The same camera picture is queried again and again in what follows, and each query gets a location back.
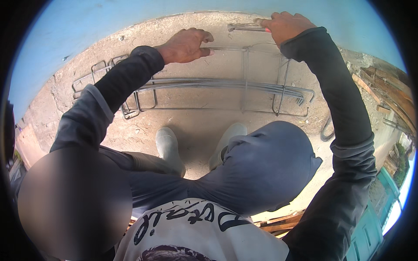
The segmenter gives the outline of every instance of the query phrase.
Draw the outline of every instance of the dusty ground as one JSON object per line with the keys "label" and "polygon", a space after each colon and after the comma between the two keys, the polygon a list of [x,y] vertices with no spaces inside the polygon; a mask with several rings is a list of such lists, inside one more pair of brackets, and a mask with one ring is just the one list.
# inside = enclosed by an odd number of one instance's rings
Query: dusty ground
{"label": "dusty ground", "polygon": [[[36,159],[46,154],[55,137],[61,115],[72,105],[72,82],[87,75],[90,67],[101,61],[108,61],[112,57],[129,54],[136,46],[157,46],[167,41],[173,34],[183,28],[196,27],[211,32],[215,38],[213,43],[205,46],[217,47],[243,47],[256,43],[273,43],[270,34],[263,32],[234,31],[229,33],[228,23],[250,23],[254,15],[239,13],[189,13],[173,17],[150,20],[133,25],[106,37],[92,45],[69,61],[45,84],[39,95],[29,106],[23,121],[20,123],[23,132],[18,136],[18,148],[21,154],[27,154],[31,166]],[[250,54],[249,80],[265,83],[283,84],[283,71],[278,77],[280,67],[280,51],[271,44],[259,44],[254,50],[268,50],[276,55],[259,53]],[[95,75],[96,81],[102,75]],[[242,78],[241,53],[233,51],[216,51],[215,55],[201,58],[188,64],[170,64],[156,78],[162,77],[205,77],[205,78]],[[82,89],[92,79],[83,81],[76,88]],[[119,151],[139,151],[157,155],[155,147],[155,133],[163,126],[169,126],[177,135],[180,157],[184,161],[187,172],[185,178],[197,179],[209,171],[207,161],[215,149],[223,132],[235,122],[242,122],[252,132],[261,126],[275,121],[284,120],[298,125],[311,140],[314,152],[324,162],[312,181],[302,193],[289,205],[274,213],[261,213],[254,220],[264,220],[271,217],[287,215],[293,211],[306,208],[318,189],[332,175],[331,142],[322,142],[319,133],[322,125],[328,118],[329,110],[320,92],[316,77],[309,71],[305,63],[292,61],[288,74],[287,85],[312,89],[316,92],[315,100],[310,104],[306,102],[298,107],[295,101],[284,99],[281,111],[293,114],[304,114],[307,106],[309,115],[306,119],[297,117],[266,115],[256,113],[225,112],[225,111],[147,111],[138,117],[124,120],[118,111],[113,123],[107,130],[107,136],[102,145]],[[157,91],[158,107],[227,107],[238,108],[241,93],[239,91],[225,91],[219,89],[195,90],[177,89]],[[362,90],[362,97],[369,112],[373,131],[376,134],[375,144],[377,157],[382,161],[399,133],[382,123],[384,114],[376,111],[373,98]],[[310,94],[305,94],[308,101]],[[247,108],[258,110],[271,110],[273,95],[251,92],[248,95]],[[151,105],[151,93],[140,95],[143,108]],[[25,133],[31,133],[31,140]]]}

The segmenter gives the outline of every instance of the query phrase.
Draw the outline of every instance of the white t-shirt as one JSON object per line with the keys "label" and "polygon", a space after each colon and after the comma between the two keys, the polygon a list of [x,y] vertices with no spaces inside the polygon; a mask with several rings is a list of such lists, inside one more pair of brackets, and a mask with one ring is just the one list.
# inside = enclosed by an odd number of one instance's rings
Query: white t-shirt
{"label": "white t-shirt", "polygon": [[116,246],[115,261],[170,250],[197,260],[286,260],[282,240],[217,203],[187,198],[146,211]]}

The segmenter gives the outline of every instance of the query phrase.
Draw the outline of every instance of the blue wall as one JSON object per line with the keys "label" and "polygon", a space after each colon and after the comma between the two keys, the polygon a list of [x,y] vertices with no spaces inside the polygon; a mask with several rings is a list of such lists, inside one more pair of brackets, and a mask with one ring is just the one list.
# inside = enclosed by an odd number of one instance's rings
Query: blue wall
{"label": "blue wall", "polygon": [[390,33],[365,0],[52,0],[28,34],[13,69],[9,99],[16,122],[45,82],[93,43],[132,24],[198,10],[300,13],[325,26],[343,48],[406,71]]}

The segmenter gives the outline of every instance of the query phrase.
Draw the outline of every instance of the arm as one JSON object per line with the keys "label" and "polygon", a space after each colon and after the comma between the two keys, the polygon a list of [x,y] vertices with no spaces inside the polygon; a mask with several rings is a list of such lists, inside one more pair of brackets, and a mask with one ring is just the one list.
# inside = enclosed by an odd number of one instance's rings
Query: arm
{"label": "arm", "polygon": [[114,113],[132,92],[146,84],[168,63],[187,63],[212,55],[202,42],[212,42],[210,33],[191,28],[176,33],[167,43],[136,47],[129,58],[112,68],[96,85],[87,85],[80,98],[62,115],[51,150],[88,147],[94,150],[106,136]]}
{"label": "arm", "polygon": [[334,174],[283,240],[293,259],[342,260],[377,174],[370,120],[360,92],[326,29],[283,12],[258,22],[272,31],[282,54],[305,61],[316,75],[335,130]]}

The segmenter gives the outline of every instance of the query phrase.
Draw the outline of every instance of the rebar cage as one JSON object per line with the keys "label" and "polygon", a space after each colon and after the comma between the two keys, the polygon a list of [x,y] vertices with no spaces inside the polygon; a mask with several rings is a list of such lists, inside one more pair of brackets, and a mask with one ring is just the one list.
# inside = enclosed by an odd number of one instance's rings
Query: rebar cage
{"label": "rebar cage", "polygon": [[[135,100],[135,107],[130,108],[128,103],[125,101],[124,104],[120,106],[120,110],[123,114],[123,118],[125,120],[134,118],[138,116],[142,112],[150,111],[150,110],[194,110],[194,111],[241,111],[241,112],[254,112],[254,113],[263,113],[263,114],[272,114],[275,116],[279,115],[287,115],[287,116],[295,116],[295,117],[307,117],[309,107],[306,108],[306,113],[299,115],[299,114],[289,114],[283,113],[280,111],[282,109],[283,104],[283,97],[293,97],[295,98],[296,103],[301,106],[305,102],[305,97],[302,92],[309,92],[312,94],[309,102],[311,103],[315,98],[315,92],[310,89],[293,87],[286,85],[287,83],[287,76],[289,71],[289,65],[291,59],[286,59],[283,56],[280,56],[280,64],[278,70],[278,77],[276,84],[265,84],[265,83],[257,83],[257,82],[250,82],[248,81],[248,68],[250,64],[250,52],[251,53],[263,53],[263,54],[272,54],[272,55],[279,55],[279,53],[272,53],[267,51],[257,51],[254,50],[252,46],[242,47],[242,48],[231,48],[231,47],[211,47],[213,50],[220,50],[220,51],[238,51],[242,53],[242,79],[212,79],[212,78],[159,78],[154,79],[152,78],[146,85],[141,86],[139,89],[133,92],[133,97]],[[96,84],[95,75],[99,72],[107,73],[110,69],[112,69],[116,64],[123,61],[124,59],[128,58],[128,55],[121,55],[110,59],[107,63],[106,61],[100,61],[91,66],[91,73],[75,80],[71,88],[73,90],[73,103],[78,99],[82,90],[76,91],[76,86],[78,84],[82,84],[82,80],[90,78],[93,80],[93,83]],[[280,69],[282,68],[282,61],[285,61],[286,64],[286,71],[284,74],[284,83],[283,85],[279,85],[279,77],[280,77]],[[158,99],[156,90],[161,89],[176,89],[176,88],[204,88],[204,89],[241,89],[242,97],[241,97],[241,106],[240,108],[236,109],[227,109],[227,108],[189,108],[189,107],[158,107]],[[261,111],[261,110],[248,110],[245,108],[246,101],[247,101],[247,93],[248,90],[257,90],[262,91],[265,93],[274,94],[273,102],[272,102],[272,110],[271,111]],[[139,101],[138,93],[151,91],[153,94],[153,105],[149,108],[141,108],[141,104]],[[276,100],[277,95],[280,95],[280,101],[277,106],[277,111],[275,110],[276,107]]]}

